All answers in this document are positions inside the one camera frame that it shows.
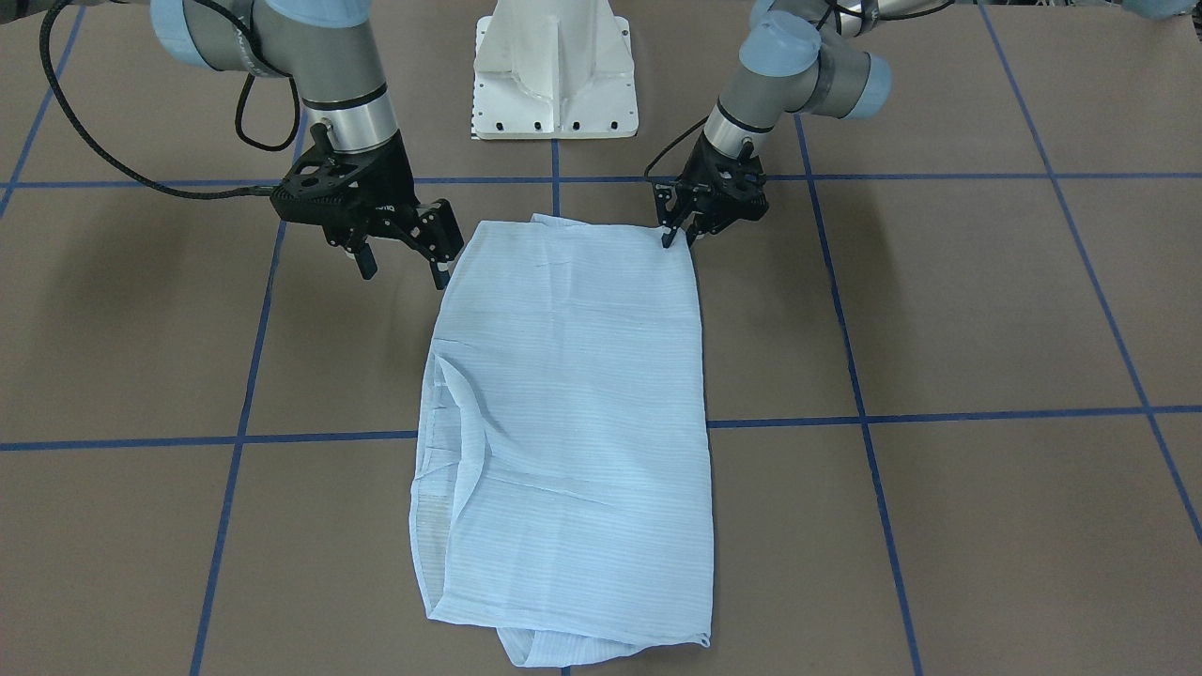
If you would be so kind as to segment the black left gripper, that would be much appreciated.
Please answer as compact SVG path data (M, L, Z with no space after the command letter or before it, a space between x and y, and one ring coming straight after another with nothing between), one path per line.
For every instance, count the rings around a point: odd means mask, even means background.
M701 136L676 179L654 183L662 248L670 249L682 232L692 248L700 237L721 235L738 220L757 223L769 209L764 183L763 164L750 136L734 141L732 158Z

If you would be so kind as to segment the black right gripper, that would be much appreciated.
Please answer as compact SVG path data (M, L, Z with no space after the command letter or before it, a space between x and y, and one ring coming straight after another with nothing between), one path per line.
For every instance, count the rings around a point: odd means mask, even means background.
M270 204L287 223L317 225L331 247L355 261L365 281L377 274L369 237L407 244L424 257L434 286L446 290L465 241L446 198L418 204L401 134L362 152L333 146L331 131L313 131L307 149L284 176Z

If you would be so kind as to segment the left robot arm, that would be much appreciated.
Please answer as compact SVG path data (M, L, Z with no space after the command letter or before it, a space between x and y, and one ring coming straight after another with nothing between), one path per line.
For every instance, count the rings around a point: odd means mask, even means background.
M713 237L768 210L764 141L783 115L840 120L871 118L883 108L893 73L883 57L855 51L850 38L889 22L920 19L946 1L758 1L748 16L738 69L714 108L688 128L696 142L673 179L651 186L664 248Z

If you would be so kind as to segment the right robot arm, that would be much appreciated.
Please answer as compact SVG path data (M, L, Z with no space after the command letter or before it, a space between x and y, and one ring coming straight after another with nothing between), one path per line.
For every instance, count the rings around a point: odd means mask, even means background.
M177 60L296 85L313 146L270 189L285 223L317 226L370 279L371 238L407 244L446 287L464 247L454 210L415 192L368 1L153 1L156 38Z

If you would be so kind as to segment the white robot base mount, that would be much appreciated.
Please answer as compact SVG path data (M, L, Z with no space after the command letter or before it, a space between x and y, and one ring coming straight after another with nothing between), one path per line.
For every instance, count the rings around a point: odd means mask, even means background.
M627 19L609 1L499 1L475 25L476 140L639 132Z

